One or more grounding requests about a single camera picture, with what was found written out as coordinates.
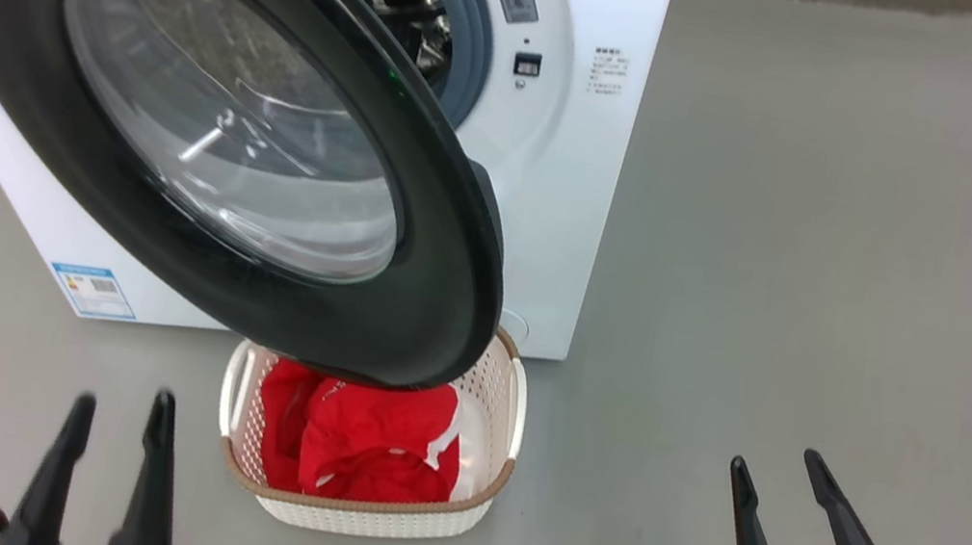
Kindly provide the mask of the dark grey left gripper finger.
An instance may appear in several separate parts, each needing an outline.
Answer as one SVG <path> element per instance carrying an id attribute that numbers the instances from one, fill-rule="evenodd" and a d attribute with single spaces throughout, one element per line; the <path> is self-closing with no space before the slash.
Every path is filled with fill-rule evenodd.
<path id="1" fill-rule="evenodd" d="M 173 545 L 176 399 L 161 390 L 148 412 L 133 496 L 108 545 Z"/>
<path id="2" fill-rule="evenodd" d="M 66 500 L 76 464 L 87 450 L 95 409 L 92 393 L 74 400 L 57 439 L 11 514 L 1 545 L 63 545 L 60 534 Z"/>

